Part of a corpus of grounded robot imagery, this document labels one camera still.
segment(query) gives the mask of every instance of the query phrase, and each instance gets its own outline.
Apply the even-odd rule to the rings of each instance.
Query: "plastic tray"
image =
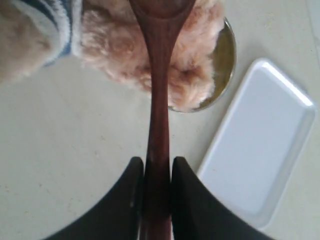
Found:
[[[243,220],[271,221],[316,118],[313,101],[267,59],[256,60],[209,147],[198,176]]]

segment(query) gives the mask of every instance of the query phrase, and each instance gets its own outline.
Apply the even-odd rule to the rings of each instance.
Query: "metal bowl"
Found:
[[[227,19],[224,20],[224,28],[219,34],[216,47],[210,57],[214,67],[214,93],[204,100],[198,108],[185,113],[195,113],[210,107],[222,96],[229,85],[236,66],[237,51],[235,35]]]

